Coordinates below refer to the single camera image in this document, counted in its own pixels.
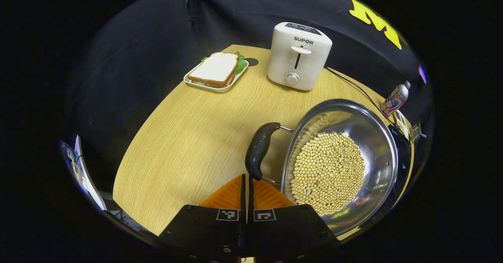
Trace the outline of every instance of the white toaster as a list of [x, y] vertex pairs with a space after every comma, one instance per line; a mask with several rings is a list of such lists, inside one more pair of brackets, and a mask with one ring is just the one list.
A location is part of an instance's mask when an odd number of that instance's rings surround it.
[[320, 30], [282, 22], [274, 27], [267, 76], [279, 84], [311, 90], [331, 48], [332, 40]]

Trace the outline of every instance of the orange gripper pad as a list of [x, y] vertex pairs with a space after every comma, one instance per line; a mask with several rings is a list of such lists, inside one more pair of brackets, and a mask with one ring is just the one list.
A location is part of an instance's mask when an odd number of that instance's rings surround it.
[[232, 179], [210, 195], [200, 206], [241, 210], [241, 175]]
[[286, 196], [265, 180], [253, 180], [253, 208], [255, 210], [294, 206]]

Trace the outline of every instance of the spray can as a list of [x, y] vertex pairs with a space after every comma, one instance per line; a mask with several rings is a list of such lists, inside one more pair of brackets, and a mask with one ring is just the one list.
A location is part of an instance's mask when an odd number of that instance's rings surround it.
[[391, 95], [384, 100], [384, 102], [379, 107], [381, 111], [386, 116], [391, 116], [397, 109], [400, 109], [402, 105], [406, 102], [408, 98], [408, 90], [410, 88], [410, 83], [408, 81], [405, 84], [398, 85]]

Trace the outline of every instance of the white plate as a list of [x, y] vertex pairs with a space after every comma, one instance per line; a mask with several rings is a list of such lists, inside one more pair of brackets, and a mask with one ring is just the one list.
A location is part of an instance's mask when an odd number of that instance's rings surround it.
[[192, 73], [194, 71], [194, 69], [196, 69], [198, 66], [200, 66], [202, 64], [198, 64], [195, 68], [193, 68], [192, 70], [190, 70], [185, 76], [184, 76], [184, 81], [187, 82], [188, 84], [190, 85], [194, 85], [194, 86], [197, 86], [197, 87], [201, 87], [201, 88], [205, 88], [205, 89], [208, 89], [208, 90], [211, 90], [211, 91], [216, 91], [216, 92], [226, 92], [228, 91], [232, 85], [234, 85], [234, 83], [236, 82], [236, 80], [241, 76], [241, 74], [243, 74], [243, 72], [246, 70], [246, 68], [248, 67], [248, 65], [250, 64], [246, 59], [244, 60], [246, 62], [246, 65], [244, 66], [243, 70], [238, 73], [237, 75], [234, 75], [234, 79], [232, 80], [232, 82], [228, 85], [228, 86], [225, 86], [223, 88], [215, 88], [215, 87], [210, 87], [210, 86], [205, 86], [205, 85], [200, 85], [200, 84], [196, 84], [194, 82], [192, 82], [190, 79], [187, 78], [187, 76]]

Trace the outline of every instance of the wooden table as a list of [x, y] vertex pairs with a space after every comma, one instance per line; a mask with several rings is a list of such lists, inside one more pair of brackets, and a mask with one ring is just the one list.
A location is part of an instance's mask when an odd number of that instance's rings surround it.
[[[224, 93], [180, 82], [143, 124], [119, 166], [114, 200], [156, 235], [184, 204], [201, 204], [222, 185], [246, 172], [246, 149], [264, 123], [277, 121], [293, 129], [311, 107], [332, 98], [355, 100], [377, 112], [358, 88], [326, 70], [314, 89], [300, 91], [268, 79], [270, 50], [232, 45], [223, 51], [240, 51], [259, 64], [249, 66]], [[376, 104], [384, 101], [358, 84]], [[273, 134], [262, 162], [264, 176], [281, 179], [290, 137], [286, 131]]]

